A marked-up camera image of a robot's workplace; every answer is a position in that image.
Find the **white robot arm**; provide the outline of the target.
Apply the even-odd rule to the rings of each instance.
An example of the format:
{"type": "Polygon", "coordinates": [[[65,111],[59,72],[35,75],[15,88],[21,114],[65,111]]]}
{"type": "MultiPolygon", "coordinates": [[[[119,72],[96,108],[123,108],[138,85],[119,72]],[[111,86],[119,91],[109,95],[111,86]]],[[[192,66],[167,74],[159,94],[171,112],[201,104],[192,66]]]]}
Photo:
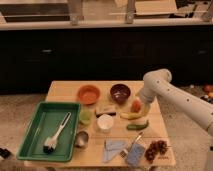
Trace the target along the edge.
{"type": "Polygon", "coordinates": [[[151,104],[157,95],[179,107],[211,137],[204,171],[213,171],[213,104],[189,94],[171,84],[172,74],[168,69],[147,72],[138,96],[145,104],[151,104]]]}

